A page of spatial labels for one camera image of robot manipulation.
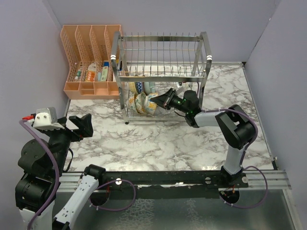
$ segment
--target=gray wall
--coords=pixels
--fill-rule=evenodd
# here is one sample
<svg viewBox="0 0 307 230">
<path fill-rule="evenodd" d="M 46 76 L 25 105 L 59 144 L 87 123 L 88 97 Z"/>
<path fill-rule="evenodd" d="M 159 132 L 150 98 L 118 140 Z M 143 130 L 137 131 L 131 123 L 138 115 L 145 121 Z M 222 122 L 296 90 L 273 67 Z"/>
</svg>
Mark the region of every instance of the gray wall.
<svg viewBox="0 0 307 230">
<path fill-rule="evenodd" d="M 307 1 L 282 0 L 246 71 L 264 130 L 307 228 Z"/>
<path fill-rule="evenodd" d="M 127 33 L 207 31 L 214 61 L 247 61 L 279 0 L 48 0 L 61 25 L 121 24 Z"/>
<path fill-rule="evenodd" d="M 32 139 L 18 121 L 49 106 L 63 115 L 68 66 L 59 29 L 41 0 L 1 1 L 0 50 L 0 229 L 14 230 L 22 229 L 14 198 L 23 175 L 17 161 Z"/>
</svg>

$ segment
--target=two-tier dish rack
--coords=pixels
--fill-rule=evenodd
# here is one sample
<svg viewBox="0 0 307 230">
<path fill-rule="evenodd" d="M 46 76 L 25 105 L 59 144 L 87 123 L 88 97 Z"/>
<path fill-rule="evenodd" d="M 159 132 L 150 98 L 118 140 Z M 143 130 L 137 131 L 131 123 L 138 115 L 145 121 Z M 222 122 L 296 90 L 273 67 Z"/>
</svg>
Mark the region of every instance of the two-tier dish rack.
<svg viewBox="0 0 307 230">
<path fill-rule="evenodd" d="M 118 31 L 114 33 L 110 59 L 125 124 L 129 121 L 183 120 L 174 111 L 162 108 L 157 108 L 154 115 L 141 115 L 131 111 L 126 106 L 131 92 L 128 87 L 123 87 L 125 82 L 155 82 L 155 91 L 159 95 L 170 88 L 175 88 L 180 95 L 187 89 L 197 87 L 202 106 L 204 87 L 212 64 L 206 32 L 201 32 L 200 35 L 122 36 Z"/>
</svg>

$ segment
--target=marble countertop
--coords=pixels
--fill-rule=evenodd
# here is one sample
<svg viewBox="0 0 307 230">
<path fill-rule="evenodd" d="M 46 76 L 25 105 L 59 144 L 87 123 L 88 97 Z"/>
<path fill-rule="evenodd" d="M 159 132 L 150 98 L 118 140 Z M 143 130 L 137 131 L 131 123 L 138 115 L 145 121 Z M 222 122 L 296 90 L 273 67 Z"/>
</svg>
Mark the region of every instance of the marble countertop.
<svg viewBox="0 0 307 230">
<path fill-rule="evenodd" d="M 204 109 L 240 105 L 255 120 L 259 133 L 243 166 L 273 169 L 256 109 L 241 66 L 213 66 L 203 99 Z M 71 100 L 68 116 L 92 114 L 94 135 L 71 144 L 70 171 L 96 164 L 109 171 L 217 170 L 228 144 L 219 127 L 192 128 L 185 122 L 124 124 L 119 100 Z"/>
</svg>

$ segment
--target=marble table surface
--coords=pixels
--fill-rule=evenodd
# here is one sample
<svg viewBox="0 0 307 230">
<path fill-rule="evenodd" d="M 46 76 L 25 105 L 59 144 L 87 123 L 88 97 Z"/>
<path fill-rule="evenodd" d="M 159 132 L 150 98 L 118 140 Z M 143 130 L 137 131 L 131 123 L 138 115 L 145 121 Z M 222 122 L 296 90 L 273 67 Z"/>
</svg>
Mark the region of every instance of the marble table surface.
<svg viewBox="0 0 307 230">
<path fill-rule="evenodd" d="M 203 100 L 204 109 L 240 105 L 255 120 L 259 134 L 243 166 L 273 169 L 256 109 L 241 66 L 212 66 Z M 192 128 L 185 122 L 124 124 L 119 100 L 71 100 L 68 115 L 92 114 L 94 135 L 71 144 L 70 171 L 96 164 L 109 171 L 218 170 L 228 144 L 219 127 Z"/>
</svg>

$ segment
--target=red connector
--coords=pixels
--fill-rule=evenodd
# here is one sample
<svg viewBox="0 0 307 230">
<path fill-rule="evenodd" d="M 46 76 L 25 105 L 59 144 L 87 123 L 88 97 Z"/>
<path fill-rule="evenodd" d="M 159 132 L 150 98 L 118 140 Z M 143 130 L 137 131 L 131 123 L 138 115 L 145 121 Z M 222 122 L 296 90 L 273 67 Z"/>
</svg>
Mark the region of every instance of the red connector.
<svg viewBox="0 0 307 230">
<path fill-rule="evenodd" d="M 23 117 L 23 120 L 27 120 L 27 121 L 32 120 L 32 119 L 34 119 L 33 115 Z"/>
</svg>

